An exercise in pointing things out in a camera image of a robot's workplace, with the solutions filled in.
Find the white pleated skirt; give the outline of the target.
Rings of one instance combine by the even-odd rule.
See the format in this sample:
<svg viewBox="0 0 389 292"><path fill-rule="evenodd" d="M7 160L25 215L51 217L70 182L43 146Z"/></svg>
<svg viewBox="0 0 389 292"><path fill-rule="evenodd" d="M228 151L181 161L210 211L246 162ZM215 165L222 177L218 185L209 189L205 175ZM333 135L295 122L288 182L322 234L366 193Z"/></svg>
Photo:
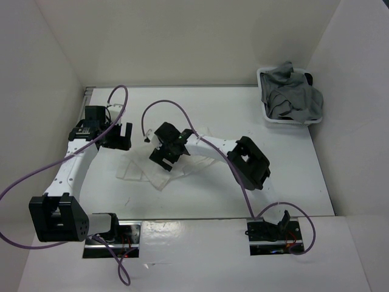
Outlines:
<svg viewBox="0 0 389 292"><path fill-rule="evenodd" d="M199 172L217 161L203 156L182 155L171 171L149 159L154 144L134 147L121 156L115 177L124 181L149 182L161 191L170 181Z"/></svg>

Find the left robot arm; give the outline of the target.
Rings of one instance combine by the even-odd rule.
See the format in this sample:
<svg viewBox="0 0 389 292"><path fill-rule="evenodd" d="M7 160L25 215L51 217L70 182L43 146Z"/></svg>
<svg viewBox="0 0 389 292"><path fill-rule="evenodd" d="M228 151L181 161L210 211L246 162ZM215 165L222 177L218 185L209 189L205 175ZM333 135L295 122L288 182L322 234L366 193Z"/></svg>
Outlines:
<svg viewBox="0 0 389 292"><path fill-rule="evenodd" d="M86 106L68 136L67 161L61 166L42 196L34 196L29 211L39 241L82 242L99 234L107 243L121 235L115 213L87 214L80 203L84 179L100 148L129 150L131 123L122 124L122 105Z"/></svg>

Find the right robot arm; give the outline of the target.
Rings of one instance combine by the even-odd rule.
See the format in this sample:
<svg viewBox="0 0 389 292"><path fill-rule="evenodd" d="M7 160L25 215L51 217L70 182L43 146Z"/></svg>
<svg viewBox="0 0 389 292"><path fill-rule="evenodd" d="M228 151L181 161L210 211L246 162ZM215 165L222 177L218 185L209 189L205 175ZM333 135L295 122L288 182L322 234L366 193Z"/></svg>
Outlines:
<svg viewBox="0 0 389 292"><path fill-rule="evenodd" d="M270 178L270 162L247 136L238 140L219 139L201 135L192 129L180 132L164 122L156 131L144 133L145 142L154 145L150 160L171 171L183 156L202 156L226 163L246 199L251 193L265 206L275 204L278 196Z"/></svg>

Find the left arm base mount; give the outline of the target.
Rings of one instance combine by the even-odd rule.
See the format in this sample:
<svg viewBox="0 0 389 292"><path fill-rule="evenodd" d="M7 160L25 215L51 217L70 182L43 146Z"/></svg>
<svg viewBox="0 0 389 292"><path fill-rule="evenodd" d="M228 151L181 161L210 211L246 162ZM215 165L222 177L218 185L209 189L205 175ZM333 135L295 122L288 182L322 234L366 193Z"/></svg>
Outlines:
<svg viewBox="0 0 389 292"><path fill-rule="evenodd" d="M141 224L130 222L119 224L117 235L111 239L104 238L104 241L112 249L113 253L119 258L138 258L140 244ZM107 259L113 258L106 246L88 238L85 241L83 249L83 259Z"/></svg>

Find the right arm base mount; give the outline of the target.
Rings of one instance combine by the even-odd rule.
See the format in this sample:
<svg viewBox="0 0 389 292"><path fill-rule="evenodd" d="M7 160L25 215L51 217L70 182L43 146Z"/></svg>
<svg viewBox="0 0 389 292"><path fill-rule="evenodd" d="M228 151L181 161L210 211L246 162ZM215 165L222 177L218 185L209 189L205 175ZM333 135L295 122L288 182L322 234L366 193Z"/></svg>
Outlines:
<svg viewBox="0 0 389 292"><path fill-rule="evenodd" d="M297 220L291 220L283 232L265 221L247 221L245 235L252 256L283 255L291 251L301 253L305 250Z"/></svg>

